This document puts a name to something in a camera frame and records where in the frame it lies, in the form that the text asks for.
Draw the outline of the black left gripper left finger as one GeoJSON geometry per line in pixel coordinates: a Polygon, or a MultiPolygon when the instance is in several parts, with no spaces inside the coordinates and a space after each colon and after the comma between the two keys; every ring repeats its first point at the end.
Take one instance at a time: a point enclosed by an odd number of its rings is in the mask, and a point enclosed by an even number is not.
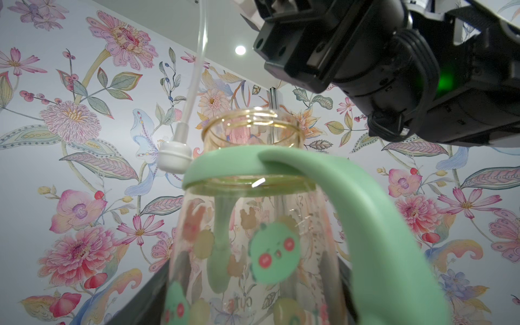
{"type": "Polygon", "coordinates": [[[165,306],[169,264],[166,263],[108,325],[160,325],[165,306]]]}

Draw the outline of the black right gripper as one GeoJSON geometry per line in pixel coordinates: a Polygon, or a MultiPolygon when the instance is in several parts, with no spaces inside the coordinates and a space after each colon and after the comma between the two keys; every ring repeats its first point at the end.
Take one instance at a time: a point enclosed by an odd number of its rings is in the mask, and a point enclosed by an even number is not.
{"type": "Polygon", "coordinates": [[[393,36],[410,28],[403,1],[238,1],[274,77],[314,93],[336,85],[366,115],[410,112],[410,68],[393,36]]]}

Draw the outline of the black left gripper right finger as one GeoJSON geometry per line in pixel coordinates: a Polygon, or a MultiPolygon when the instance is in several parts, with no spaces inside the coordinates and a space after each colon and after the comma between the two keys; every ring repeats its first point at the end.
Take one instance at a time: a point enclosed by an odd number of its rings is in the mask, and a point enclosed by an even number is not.
{"type": "Polygon", "coordinates": [[[339,273],[340,273],[340,279],[342,283],[343,288],[343,295],[345,299],[345,306],[347,308],[347,319],[348,324],[357,325],[358,323],[358,313],[356,311],[353,297],[352,297],[352,282],[351,282],[351,275],[352,271],[347,266],[347,264],[339,259],[339,273]]]}

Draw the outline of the clear printed baby bottle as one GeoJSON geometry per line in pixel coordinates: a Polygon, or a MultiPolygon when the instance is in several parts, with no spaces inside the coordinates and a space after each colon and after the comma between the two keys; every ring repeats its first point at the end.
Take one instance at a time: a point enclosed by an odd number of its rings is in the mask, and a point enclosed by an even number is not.
{"type": "Polygon", "coordinates": [[[162,324],[348,324],[325,199],[296,175],[246,174],[257,145],[301,148],[285,112],[213,117],[196,164],[169,265],[162,324]]]}

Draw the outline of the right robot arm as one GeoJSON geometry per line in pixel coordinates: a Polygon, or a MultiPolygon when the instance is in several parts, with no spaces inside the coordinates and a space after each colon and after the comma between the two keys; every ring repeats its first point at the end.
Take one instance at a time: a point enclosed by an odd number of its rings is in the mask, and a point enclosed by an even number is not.
{"type": "Polygon", "coordinates": [[[277,79],[338,87],[388,142],[492,146],[519,135],[519,29],[470,1],[237,1],[277,79]]]}

